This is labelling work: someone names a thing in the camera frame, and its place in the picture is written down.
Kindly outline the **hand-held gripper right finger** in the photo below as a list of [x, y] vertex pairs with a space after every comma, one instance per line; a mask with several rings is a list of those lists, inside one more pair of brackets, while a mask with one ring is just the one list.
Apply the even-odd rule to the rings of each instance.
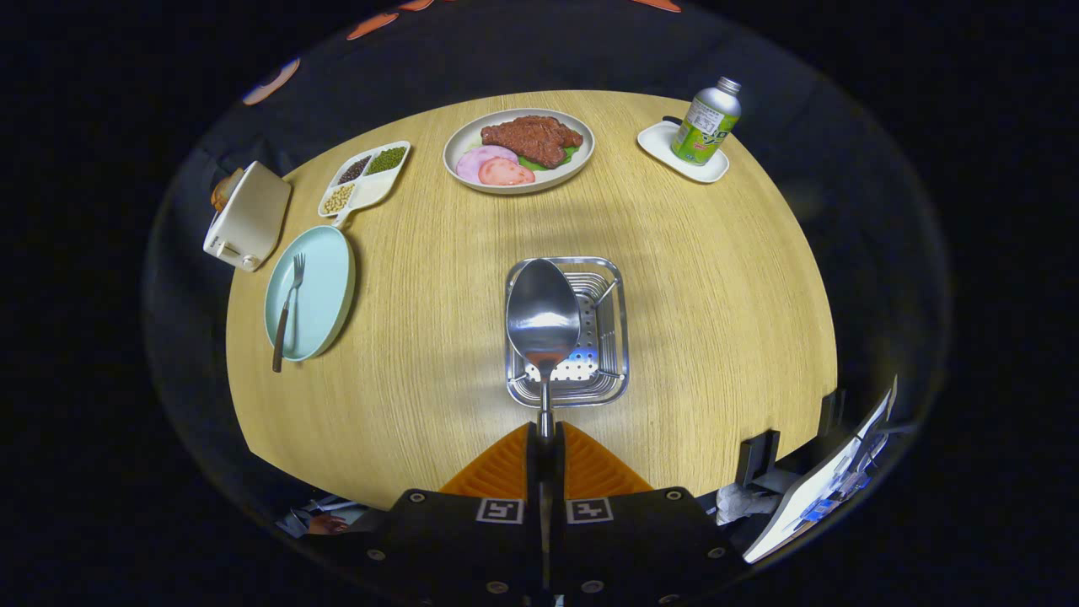
[[650, 487], [566, 422], [552, 480], [552, 592], [566, 606], [683, 606], [743, 576], [743, 556], [689, 491]]

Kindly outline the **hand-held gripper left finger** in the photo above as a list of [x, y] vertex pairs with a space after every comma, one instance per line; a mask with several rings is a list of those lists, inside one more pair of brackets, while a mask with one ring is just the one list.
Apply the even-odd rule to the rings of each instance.
[[540, 450], [529, 422], [442, 491], [405, 492], [371, 534], [371, 580], [408, 606], [531, 606], [543, 591]]

